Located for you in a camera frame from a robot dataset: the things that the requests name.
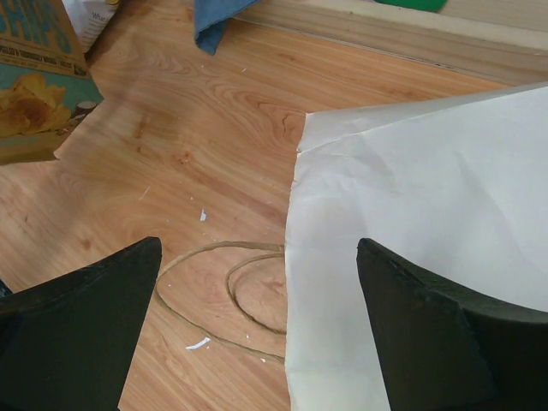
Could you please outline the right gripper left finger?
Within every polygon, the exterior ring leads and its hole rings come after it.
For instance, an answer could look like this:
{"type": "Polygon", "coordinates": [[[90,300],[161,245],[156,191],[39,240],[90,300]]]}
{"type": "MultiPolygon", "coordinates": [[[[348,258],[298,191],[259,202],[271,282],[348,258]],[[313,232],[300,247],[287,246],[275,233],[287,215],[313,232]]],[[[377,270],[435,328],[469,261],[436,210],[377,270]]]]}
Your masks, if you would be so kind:
{"type": "Polygon", "coordinates": [[[3,410],[117,410],[162,260],[147,237],[1,299],[3,410]]]}

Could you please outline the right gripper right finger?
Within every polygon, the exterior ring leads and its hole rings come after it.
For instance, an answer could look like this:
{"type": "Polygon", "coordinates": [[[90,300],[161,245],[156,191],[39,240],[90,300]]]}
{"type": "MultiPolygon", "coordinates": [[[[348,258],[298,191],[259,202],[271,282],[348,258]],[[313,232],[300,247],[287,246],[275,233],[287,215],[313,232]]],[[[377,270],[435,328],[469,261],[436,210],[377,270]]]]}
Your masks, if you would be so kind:
{"type": "Polygon", "coordinates": [[[371,239],[356,261],[391,409],[546,409],[545,312],[483,295],[371,239]]]}

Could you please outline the beige paper bag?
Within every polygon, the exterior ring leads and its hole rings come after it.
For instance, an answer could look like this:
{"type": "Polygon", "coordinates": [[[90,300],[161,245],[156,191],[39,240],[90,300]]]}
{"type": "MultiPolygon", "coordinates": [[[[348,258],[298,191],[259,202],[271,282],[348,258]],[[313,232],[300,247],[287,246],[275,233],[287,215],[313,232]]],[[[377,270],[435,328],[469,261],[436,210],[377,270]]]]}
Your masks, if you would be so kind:
{"type": "Polygon", "coordinates": [[[363,239],[547,315],[546,84],[307,115],[283,250],[294,410],[393,410],[363,239]]]}

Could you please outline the teal chips snack bag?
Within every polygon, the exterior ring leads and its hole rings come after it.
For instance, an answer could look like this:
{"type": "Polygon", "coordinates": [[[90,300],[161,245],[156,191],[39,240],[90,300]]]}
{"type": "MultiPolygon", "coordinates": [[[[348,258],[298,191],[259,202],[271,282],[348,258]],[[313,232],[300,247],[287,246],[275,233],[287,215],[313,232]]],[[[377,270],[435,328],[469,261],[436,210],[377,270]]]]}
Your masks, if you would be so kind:
{"type": "Polygon", "coordinates": [[[117,1],[1,0],[1,163],[54,159],[103,100],[86,53],[117,1]]]}

